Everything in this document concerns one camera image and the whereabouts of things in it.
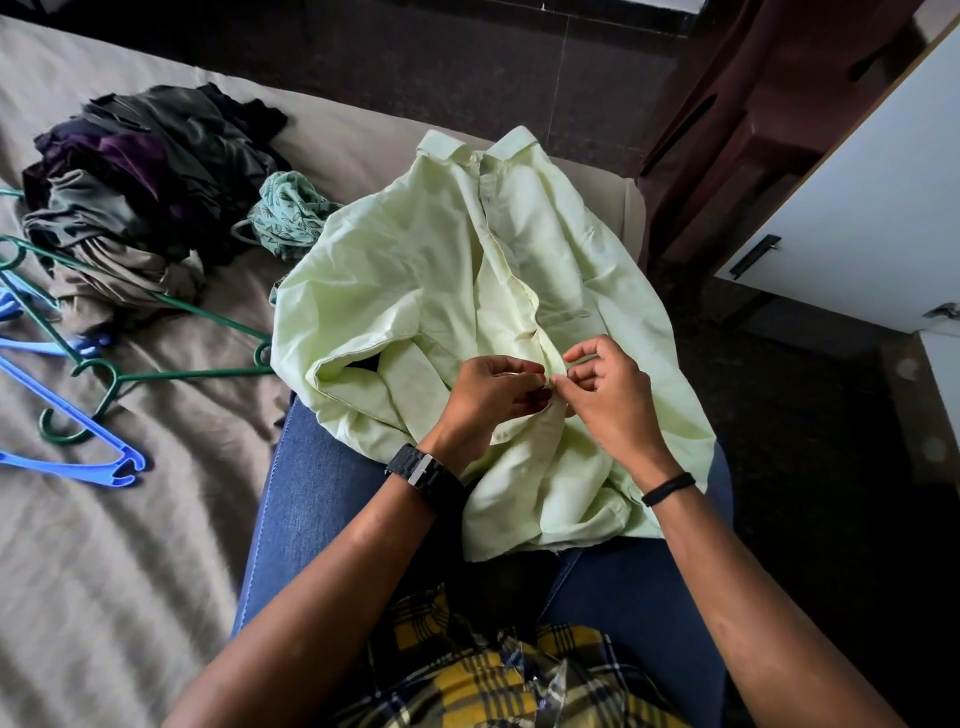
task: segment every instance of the forearm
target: forearm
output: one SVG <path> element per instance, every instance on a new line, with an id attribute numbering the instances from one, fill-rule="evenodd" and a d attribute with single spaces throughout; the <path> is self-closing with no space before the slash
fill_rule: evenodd
<path id="1" fill-rule="evenodd" d="M 370 503 L 210 664 L 168 726 L 284 725 L 337 687 L 434 521 L 391 475 Z"/>
<path id="2" fill-rule="evenodd" d="M 902 726 L 694 488 L 654 512 L 758 725 Z"/>

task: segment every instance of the brown bedsheet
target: brown bedsheet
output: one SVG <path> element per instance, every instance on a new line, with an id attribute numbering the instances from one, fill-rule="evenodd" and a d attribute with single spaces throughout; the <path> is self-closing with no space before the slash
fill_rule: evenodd
<path id="1" fill-rule="evenodd" d="M 351 202 L 406 171 L 418 122 L 146 56 L 0 17 L 0 185 L 18 186 L 32 138 L 82 101 L 150 85 L 212 81 L 286 111 L 276 146 L 331 199 Z M 477 146 L 482 142 L 462 134 Z M 588 206 L 639 255 L 643 200 L 630 182 L 558 162 Z M 0 233 L 18 230 L 0 200 Z M 4 245 L 0 255 L 9 255 Z M 202 305 L 270 330 L 271 284 L 285 266 L 260 250 L 208 276 Z M 0 335 L 31 336 L 27 323 Z M 255 342 L 191 316 L 158 321 L 110 357 L 126 371 L 245 366 Z M 57 357 L 0 352 L 89 411 L 103 385 Z M 106 426 L 146 453 L 134 487 L 110 490 L 0 465 L 0 726 L 158 724 L 232 624 L 277 424 L 289 392 L 274 376 L 139 383 Z M 39 400 L 0 374 L 0 448 L 99 462 L 36 432 Z"/>

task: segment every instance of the lap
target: lap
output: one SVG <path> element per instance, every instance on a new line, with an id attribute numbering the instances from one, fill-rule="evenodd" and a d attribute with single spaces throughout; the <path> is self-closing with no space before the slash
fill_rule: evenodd
<path id="1" fill-rule="evenodd" d="M 234 634 L 363 509 L 385 480 L 383 468 L 294 401 L 264 487 Z M 719 447 L 708 495 L 730 522 L 730 475 Z M 396 596 L 436 586 L 461 561 L 459 523 L 438 522 Z M 541 619 L 583 624 L 627 645 L 687 720 L 719 724 L 726 671 L 662 540 L 620 538 L 564 552 Z"/>
<path id="2" fill-rule="evenodd" d="M 383 469 L 339 442 L 294 400 L 260 500 L 232 635 L 347 527 L 383 485 Z M 437 521 L 396 595 L 436 586 L 460 553 L 459 523 Z"/>
<path id="3" fill-rule="evenodd" d="M 707 492 L 732 523 L 719 446 Z M 665 541 L 619 538 L 565 553 L 541 619 L 583 624 L 625 644 L 686 720 L 720 724 L 727 671 Z"/>

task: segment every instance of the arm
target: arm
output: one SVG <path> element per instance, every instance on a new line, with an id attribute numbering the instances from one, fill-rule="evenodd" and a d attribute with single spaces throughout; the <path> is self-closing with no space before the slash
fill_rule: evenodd
<path id="1" fill-rule="evenodd" d="M 650 377 L 601 336 L 564 355 L 554 386 L 644 494 L 683 468 L 654 411 Z M 654 507 L 663 537 L 758 725 L 902 726 L 856 668 L 817 629 L 695 488 Z"/>
<path id="2" fill-rule="evenodd" d="M 505 373 L 516 376 L 500 376 Z M 541 411 L 543 368 L 507 356 L 471 359 L 418 448 L 456 474 L 501 422 Z M 174 726 L 286 725 L 336 689 L 387 606 L 435 514 L 392 474 L 367 506 L 180 698 Z"/>

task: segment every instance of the light green shirt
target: light green shirt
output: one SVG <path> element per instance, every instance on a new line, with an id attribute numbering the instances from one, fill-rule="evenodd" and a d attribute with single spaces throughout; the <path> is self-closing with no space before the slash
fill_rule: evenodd
<path id="1" fill-rule="evenodd" d="M 271 361 L 338 440 L 380 462 L 437 422 L 460 365 L 502 353 L 565 371 L 608 333 L 651 378 L 667 446 L 706 488 L 714 436 L 663 305 L 530 132 L 487 152 L 428 132 L 410 171 L 330 216 L 280 286 Z M 380 354 L 376 372 L 347 364 Z M 498 427 L 464 511 L 464 555 L 660 536 L 630 477 L 554 398 Z"/>

